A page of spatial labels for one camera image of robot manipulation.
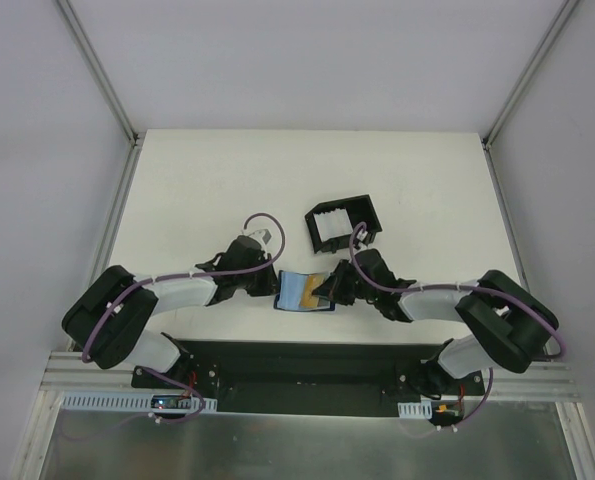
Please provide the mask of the black card tray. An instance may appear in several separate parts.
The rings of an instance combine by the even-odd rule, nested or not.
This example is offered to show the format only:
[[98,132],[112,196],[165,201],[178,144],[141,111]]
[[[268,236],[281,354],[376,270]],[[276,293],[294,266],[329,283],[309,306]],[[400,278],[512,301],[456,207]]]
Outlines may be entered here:
[[321,202],[305,214],[304,220],[315,254],[347,249],[350,235],[359,223],[366,224],[366,244],[372,243],[382,231],[368,194]]

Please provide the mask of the left aluminium frame post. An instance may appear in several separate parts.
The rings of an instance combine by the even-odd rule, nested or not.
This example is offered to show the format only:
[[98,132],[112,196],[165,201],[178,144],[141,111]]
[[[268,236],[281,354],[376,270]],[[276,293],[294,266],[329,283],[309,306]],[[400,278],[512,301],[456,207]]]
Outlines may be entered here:
[[69,0],[56,0],[53,4],[121,131],[131,145],[137,144],[140,132],[130,120],[73,3]]

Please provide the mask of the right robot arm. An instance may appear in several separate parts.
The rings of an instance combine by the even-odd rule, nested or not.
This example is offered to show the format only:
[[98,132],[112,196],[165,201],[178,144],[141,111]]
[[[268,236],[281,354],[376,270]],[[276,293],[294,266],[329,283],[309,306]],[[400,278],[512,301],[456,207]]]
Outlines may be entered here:
[[499,270],[463,284],[423,285],[396,277],[375,249],[340,261],[312,294],[344,306],[363,300],[391,321],[466,325],[467,336],[447,340],[406,375],[411,389],[430,398],[450,394],[463,378],[489,368],[525,372],[559,328],[548,308]]

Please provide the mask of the gold credit card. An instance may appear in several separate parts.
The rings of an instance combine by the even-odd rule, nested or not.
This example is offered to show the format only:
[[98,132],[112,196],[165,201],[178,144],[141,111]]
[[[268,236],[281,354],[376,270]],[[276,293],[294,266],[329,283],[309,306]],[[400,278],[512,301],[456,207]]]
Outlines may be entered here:
[[326,279],[324,274],[311,274],[306,277],[304,289],[300,299],[300,306],[307,309],[315,309],[320,304],[320,298],[313,291],[320,287]]

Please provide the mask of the white card stack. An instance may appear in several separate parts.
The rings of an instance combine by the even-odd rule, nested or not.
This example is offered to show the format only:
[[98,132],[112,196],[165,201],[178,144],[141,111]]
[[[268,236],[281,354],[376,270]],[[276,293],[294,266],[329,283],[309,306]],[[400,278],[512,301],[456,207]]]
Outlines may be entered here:
[[346,209],[338,208],[317,213],[313,218],[322,242],[350,235],[353,232],[353,226]]

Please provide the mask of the aluminium frame post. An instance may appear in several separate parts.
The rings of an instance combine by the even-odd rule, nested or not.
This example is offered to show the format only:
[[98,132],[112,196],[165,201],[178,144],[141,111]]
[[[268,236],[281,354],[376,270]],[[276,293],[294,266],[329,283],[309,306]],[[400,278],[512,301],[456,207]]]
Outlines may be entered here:
[[541,36],[535,49],[528,58],[527,63],[514,82],[490,128],[482,137],[482,145],[485,151],[491,149],[494,142],[501,134],[511,114],[518,107],[523,96],[529,90],[531,83],[536,78],[552,50],[555,48],[581,4],[581,0],[565,0],[561,2],[554,17],[548,24],[546,31]]
[[131,145],[137,144],[140,132],[130,120],[73,3],[69,0],[56,0],[53,4],[121,131]]

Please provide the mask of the blue leather card holder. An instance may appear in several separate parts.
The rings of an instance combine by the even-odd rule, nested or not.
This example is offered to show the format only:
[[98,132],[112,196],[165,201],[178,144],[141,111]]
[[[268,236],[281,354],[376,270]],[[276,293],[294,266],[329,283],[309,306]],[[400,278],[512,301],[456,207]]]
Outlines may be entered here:
[[313,291],[328,279],[328,273],[302,274],[289,271],[279,273],[279,292],[273,308],[286,312],[333,312],[336,305]]

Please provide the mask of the right aluminium frame post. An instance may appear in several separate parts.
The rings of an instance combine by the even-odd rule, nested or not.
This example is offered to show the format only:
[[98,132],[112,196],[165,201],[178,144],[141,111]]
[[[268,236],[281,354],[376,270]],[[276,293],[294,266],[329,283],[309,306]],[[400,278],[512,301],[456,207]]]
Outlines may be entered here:
[[482,137],[482,145],[485,151],[491,149],[494,142],[501,134],[511,114],[518,107],[523,96],[529,90],[531,83],[536,78],[552,50],[555,48],[581,4],[581,0],[565,0],[561,2],[554,17],[548,24],[546,31],[541,36],[535,49],[528,58],[527,63],[514,82],[490,128]]

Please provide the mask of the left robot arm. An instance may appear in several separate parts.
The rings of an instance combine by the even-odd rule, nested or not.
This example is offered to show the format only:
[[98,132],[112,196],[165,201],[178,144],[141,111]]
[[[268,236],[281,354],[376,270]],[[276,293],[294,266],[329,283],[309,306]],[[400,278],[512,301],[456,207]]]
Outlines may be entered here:
[[188,377],[186,353],[170,335],[148,331],[147,323],[169,311],[217,305],[239,290],[251,297],[275,295],[270,239],[266,229],[240,235],[226,251],[177,274],[137,277],[111,266],[67,311],[62,329],[82,349],[84,362],[101,369],[123,362],[148,368],[165,388],[179,388]]

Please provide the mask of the aluminium front rail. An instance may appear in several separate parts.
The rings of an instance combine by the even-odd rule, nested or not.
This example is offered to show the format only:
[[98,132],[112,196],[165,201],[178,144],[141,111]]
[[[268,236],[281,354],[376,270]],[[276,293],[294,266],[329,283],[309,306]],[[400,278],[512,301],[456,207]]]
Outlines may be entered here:
[[[79,352],[53,351],[39,389],[126,392],[132,372],[130,364],[102,370],[94,363],[83,362]],[[494,401],[576,403],[581,400],[572,371],[564,363],[535,362],[523,374],[496,368],[492,376],[490,398]]]

